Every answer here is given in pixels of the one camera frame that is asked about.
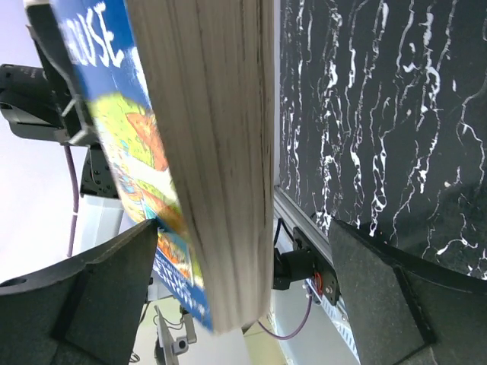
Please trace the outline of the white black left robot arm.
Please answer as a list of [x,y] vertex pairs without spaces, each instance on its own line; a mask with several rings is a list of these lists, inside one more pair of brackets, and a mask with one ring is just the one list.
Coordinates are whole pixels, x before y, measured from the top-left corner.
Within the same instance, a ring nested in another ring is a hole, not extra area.
[[1,115],[23,139],[59,143],[72,184],[71,257],[119,232],[123,208],[52,1],[25,1],[40,67],[1,66]]

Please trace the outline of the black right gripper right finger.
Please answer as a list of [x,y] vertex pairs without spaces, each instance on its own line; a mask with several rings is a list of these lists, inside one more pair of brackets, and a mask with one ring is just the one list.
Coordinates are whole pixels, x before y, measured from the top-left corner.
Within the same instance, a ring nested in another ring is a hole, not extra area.
[[484,364],[486,282],[334,220],[328,241],[362,364]]

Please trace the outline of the aluminium mounting rail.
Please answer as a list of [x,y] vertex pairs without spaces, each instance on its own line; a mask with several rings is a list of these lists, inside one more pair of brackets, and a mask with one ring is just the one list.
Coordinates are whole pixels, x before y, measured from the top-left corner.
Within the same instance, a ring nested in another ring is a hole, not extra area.
[[290,228],[299,227],[320,254],[333,265],[332,251],[326,235],[279,187],[274,187],[274,209]]

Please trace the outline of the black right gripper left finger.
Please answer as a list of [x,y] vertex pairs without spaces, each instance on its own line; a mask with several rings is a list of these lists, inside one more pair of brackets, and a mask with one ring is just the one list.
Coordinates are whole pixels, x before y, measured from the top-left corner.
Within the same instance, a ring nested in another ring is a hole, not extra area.
[[127,364],[157,246],[146,220],[1,284],[3,364]]

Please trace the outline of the blue 91-storey treehouse book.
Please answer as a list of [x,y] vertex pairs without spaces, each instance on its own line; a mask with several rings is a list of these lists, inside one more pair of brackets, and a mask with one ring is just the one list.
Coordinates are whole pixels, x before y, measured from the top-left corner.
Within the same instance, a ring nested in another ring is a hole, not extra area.
[[54,1],[128,215],[155,219],[155,270],[210,332],[269,308],[271,1]]

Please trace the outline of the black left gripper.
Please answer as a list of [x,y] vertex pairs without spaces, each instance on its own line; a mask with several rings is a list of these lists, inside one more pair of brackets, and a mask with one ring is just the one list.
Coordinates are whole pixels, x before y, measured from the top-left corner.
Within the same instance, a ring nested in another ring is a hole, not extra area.
[[99,143],[81,85],[48,1],[24,10],[43,68],[1,65],[1,114],[19,138],[74,146]]

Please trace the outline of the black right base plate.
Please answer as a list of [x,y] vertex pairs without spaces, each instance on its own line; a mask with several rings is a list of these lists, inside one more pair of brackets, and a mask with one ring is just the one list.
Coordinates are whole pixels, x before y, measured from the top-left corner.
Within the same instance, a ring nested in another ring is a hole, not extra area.
[[293,249],[304,260],[301,267],[310,274],[308,278],[311,279],[317,296],[326,298],[335,306],[339,302],[340,289],[334,268],[301,228],[294,227],[292,234]]

